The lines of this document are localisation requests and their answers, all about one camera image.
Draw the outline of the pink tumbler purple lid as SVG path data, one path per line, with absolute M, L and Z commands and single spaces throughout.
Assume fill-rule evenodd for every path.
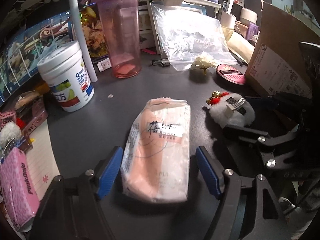
M 113 75 L 125 79 L 141 70 L 138 0 L 91 0 L 97 5 Z

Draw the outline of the white plastic jar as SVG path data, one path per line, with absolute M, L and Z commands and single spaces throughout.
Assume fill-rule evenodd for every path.
M 90 102 L 94 87 L 79 42 L 59 46 L 37 64 L 42 79 L 63 110 L 74 112 Z

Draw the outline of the white mini drawer unit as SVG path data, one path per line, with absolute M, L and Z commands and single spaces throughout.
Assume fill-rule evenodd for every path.
M 138 2 L 139 42 L 141 50 L 155 48 L 159 55 L 160 46 L 151 10 L 152 3 L 153 1 Z

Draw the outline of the white fabric flower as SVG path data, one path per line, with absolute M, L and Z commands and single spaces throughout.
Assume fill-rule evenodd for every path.
M 197 57 L 191 64 L 189 70 L 202 70 L 204 75 L 206 75 L 207 71 L 211 68 L 217 68 L 216 62 L 213 58 L 211 59 L 208 57 Z

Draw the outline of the pink tissue pack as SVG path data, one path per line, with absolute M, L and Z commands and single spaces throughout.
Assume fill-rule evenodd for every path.
M 40 205 L 25 153 L 14 147 L 1 165 L 1 194 L 16 230 L 35 217 Z

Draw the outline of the clear plastic zip bag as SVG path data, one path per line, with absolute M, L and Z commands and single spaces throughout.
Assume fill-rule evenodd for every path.
M 238 64 L 217 19 L 157 3 L 151 10 L 161 48 L 176 71 L 189 70 L 197 57 L 213 58 L 217 66 Z

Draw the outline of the pink sock package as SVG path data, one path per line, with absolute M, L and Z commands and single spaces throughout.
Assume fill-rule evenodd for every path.
M 134 120 L 120 167 L 123 194 L 147 203 L 188 198 L 191 108 L 185 100 L 149 100 Z

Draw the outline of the cardboard box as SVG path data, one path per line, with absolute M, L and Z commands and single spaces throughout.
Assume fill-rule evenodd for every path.
M 245 78 L 263 97 L 285 92 L 312 97 L 299 42 L 319 42 L 305 23 L 266 2 L 262 5 L 260 34 Z

